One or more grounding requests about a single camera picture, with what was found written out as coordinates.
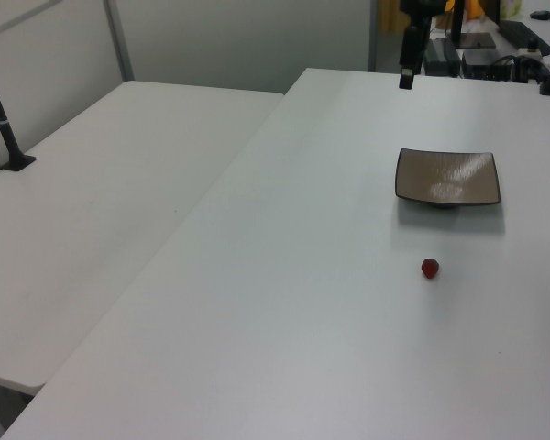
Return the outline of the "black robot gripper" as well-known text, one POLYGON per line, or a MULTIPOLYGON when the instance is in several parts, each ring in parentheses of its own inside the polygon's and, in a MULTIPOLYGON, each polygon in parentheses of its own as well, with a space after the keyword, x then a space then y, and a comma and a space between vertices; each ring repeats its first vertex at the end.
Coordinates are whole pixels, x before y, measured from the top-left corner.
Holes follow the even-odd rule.
POLYGON ((409 25, 404 29, 401 45, 400 89, 411 90, 413 88, 414 67, 419 67, 422 64, 430 30, 430 23, 409 25))

